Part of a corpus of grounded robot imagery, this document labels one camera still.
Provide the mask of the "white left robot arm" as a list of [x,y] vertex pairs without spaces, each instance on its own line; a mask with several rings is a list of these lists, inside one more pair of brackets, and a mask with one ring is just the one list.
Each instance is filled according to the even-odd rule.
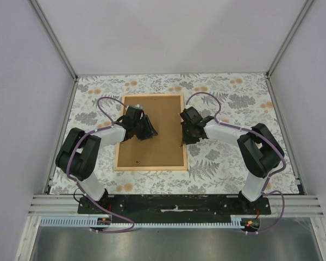
[[99,150],[134,136],[138,140],[147,140],[157,134],[148,115],[140,107],[128,106],[126,113],[109,126],[89,132],[72,128],[58,152],[55,164],[69,179],[77,182],[81,191],[91,198],[91,209],[101,214],[108,209],[109,200],[105,197],[106,189],[94,173]]

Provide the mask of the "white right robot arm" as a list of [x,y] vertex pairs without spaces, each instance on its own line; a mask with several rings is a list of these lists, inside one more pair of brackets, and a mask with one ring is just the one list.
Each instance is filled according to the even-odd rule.
[[183,144],[191,145],[201,139],[212,139],[240,149],[248,176],[237,205],[244,214],[256,210],[257,200],[264,194],[269,177],[286,168],[285,153],[267,126],[258,123],[249,129],[219,122],[213,116],[203,118],[194,107],[184,109],[180,117]]

